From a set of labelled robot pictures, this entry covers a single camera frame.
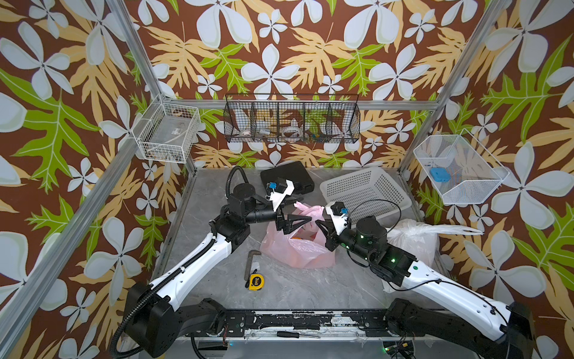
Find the pink printed plastic bag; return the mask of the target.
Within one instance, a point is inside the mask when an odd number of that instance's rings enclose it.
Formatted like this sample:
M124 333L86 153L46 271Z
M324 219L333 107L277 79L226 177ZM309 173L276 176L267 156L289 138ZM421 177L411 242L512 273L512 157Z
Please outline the pink printed plastic bag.
M270 223L261 243L260 251L295 269L321 269L336 264L335 253L325 247L326 236L317 220L324 220L323 206L308 206L297 202L293 215L303 215L312 220L293 233L285 235Z

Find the white plastic bag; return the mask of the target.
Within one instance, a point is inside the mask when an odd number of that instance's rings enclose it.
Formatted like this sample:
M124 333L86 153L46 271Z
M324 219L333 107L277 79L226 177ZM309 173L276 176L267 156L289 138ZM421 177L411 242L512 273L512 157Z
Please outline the white plastic bag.
M389 228L387 242L413 254L418 261L433 269L439 248L439 235L481 236L484 232L461 225L430 225L406 218L400 220L393 229Z

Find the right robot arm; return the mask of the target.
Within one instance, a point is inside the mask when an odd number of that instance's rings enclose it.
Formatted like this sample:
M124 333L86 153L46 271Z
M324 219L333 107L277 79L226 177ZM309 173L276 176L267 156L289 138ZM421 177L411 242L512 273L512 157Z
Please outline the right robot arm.
M531 310L518 302L489 299L441 275L413 254L390 244L387 229L374 217L354 227L344 216L319 220L329 251L343 247L362 257L366 267L397 292L417 293L442 306L421 308L396 299L384 320L398 336L430 335L483 358L530 358L537 347Z

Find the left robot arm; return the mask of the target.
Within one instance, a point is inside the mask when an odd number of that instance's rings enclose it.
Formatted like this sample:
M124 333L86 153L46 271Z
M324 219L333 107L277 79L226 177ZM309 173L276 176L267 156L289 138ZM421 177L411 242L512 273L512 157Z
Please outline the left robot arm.
M212 316L206 320L206 326L212 327L223 311L221 305L204 300L182 308L182 302L218 263L243 243L251 233L251 224L273 222L278 230L290 234L310 222L309 216L283 212L284 206L298 200L291 180L279 178L270 182L262 197L247 180L231 186L234 174L244 172L239 166L232 168L225 186L227 203L209 222L210 231L200 245L164 275L129 289L123 320L109 346L112 358L130 358L142 351L156 358L176 338L198 330L197 321L208 312Z

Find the large metal hex key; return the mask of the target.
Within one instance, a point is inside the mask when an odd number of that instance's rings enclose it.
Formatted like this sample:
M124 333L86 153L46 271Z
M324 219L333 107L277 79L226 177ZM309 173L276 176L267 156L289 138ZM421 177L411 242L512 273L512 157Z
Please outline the large metal hex key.
M245 281L248 281L248 280L250 279L250 277L251 277L251 274L252 274L252 264L253 264L253 261L254 261L254 257L255 257L255 256L260 256L261 254L262 254L261 251L258 251L258 250L251 250L251 251L248 253L248 259L247 259L247 262L246 262L245 274L244 274L244 280L245 280Z

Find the black plastic tool case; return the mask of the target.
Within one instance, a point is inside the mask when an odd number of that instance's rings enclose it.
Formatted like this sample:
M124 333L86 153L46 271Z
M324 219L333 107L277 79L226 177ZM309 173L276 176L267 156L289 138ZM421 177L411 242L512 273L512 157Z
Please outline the black plastic tool case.
M279 165L260 173L263 185L276 182L279 178L291 180L294 183L293 194L309 194L314 191L315 183L302 162L290 162Z

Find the white plastic perforated basket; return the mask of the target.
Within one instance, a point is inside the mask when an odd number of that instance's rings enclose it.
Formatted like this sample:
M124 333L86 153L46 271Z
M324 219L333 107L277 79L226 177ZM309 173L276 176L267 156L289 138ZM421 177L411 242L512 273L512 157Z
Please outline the white plastic perforated basket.
M382 220L404 214L412 200L395 179L382 168L368 168L324 181L321 193L327 203L342 202L349 210L349 218L357 223L374 216Z

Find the yellow tape measure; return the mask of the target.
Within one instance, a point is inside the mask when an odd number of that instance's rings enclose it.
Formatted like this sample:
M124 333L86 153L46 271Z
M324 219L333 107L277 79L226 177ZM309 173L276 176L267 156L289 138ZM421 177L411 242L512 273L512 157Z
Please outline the yellow tape measure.
M245 288L250 291L260 291L265 286L265 279L259 273L252 273L245 284Z

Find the white tape roll in basket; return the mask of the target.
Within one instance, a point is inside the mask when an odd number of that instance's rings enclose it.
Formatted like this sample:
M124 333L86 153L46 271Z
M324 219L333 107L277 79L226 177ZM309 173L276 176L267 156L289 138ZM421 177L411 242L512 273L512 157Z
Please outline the white tape roll in basket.
M298 127L283 127L281 134L287 139L300 139L303 136L303 130Z

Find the black screwdriver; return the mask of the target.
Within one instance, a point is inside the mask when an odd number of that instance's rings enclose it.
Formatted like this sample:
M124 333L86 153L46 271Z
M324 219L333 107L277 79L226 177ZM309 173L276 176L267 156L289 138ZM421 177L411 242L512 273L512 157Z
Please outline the black screwdriver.
M320 339L321 337L316 334L302 334L293 331L278 331L276 333L277 337L281 338L291 338L291 339L300 339L300 338L312 338L312 339Z

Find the blue object in basket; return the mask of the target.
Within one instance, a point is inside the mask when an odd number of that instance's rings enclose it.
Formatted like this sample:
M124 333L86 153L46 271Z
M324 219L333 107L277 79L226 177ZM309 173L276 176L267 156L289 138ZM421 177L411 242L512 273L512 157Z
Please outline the blue object in basket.
M451 175L445 168L430 169L430 177L438 183L449 182L451 180Z

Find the white mesh basket right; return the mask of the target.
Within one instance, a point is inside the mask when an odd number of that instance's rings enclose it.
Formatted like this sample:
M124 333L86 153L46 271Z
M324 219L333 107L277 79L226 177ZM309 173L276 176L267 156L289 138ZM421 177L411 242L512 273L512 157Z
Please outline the white mesh basket right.
M467 130L458 135L428 136L414 156L445 205L483 204L503 184L510 172ZM432 180L430 169L445 168L449 182Z

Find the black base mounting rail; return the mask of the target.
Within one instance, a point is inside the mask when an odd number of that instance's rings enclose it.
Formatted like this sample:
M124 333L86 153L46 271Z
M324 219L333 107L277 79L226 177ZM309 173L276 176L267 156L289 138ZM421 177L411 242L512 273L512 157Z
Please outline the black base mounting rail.
M390 335L422 336L416 316L403 317L396 308L388 311L360 309L341 311L249 311L222 310L206 318L191 320L182 329L186 336L243 337L247 330L285 328L293 331L320 331L324 328L355 328L367 337Z

